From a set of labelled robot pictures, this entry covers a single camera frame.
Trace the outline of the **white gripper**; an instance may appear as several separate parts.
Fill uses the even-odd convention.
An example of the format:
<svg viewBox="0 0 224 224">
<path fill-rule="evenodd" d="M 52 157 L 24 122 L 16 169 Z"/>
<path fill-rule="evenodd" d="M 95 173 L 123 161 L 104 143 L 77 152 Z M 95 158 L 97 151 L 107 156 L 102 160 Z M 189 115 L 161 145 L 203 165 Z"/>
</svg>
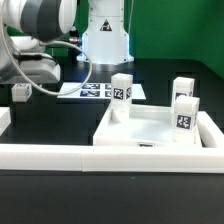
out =
<svg viewBox="0 0 224 224">
<path fill-rule="evenodd" d="M 35 83 L 57 83 L 60 80 L 60 65 L 56 59 L 45 53 L 22 53 L 13 57 L 24 74 Z M 0 69 L 0 84 L 25 82 L 11 62 Z"/>
</svg>

